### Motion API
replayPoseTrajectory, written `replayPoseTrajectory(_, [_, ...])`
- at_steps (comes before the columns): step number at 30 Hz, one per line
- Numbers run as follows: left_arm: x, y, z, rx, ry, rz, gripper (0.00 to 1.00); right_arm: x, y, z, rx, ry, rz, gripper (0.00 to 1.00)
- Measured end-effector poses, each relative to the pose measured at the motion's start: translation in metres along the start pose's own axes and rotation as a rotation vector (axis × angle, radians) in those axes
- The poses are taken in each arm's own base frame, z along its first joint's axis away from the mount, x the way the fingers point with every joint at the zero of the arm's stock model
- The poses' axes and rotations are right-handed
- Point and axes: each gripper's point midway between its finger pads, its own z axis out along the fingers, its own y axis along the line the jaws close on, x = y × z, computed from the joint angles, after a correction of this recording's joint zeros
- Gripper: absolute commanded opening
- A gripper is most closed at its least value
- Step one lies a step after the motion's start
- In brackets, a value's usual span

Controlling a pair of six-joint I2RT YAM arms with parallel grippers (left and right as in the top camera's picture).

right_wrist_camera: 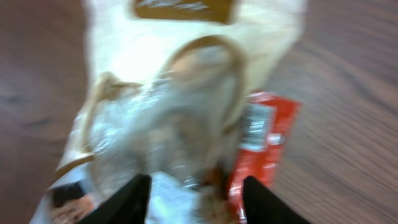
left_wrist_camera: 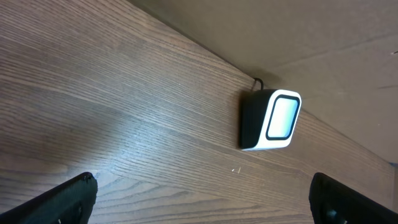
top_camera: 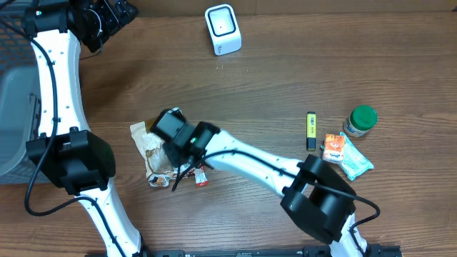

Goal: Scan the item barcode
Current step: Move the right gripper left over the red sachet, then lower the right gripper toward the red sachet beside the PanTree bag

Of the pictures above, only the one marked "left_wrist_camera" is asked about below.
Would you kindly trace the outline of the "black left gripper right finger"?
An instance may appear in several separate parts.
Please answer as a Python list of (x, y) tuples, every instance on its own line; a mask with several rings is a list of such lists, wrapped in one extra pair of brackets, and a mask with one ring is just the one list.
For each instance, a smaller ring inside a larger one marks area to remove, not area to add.
[(397, 224), (397, 213), (317, 172), (308, 196), (315, 224)]

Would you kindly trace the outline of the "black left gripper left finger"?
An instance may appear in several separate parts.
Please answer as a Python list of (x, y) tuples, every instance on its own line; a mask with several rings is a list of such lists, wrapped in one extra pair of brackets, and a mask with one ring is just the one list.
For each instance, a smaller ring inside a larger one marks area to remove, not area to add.
[(98, 192), (90, 172), (76, 177), (1, 214), (1, 223), (87, 224)]

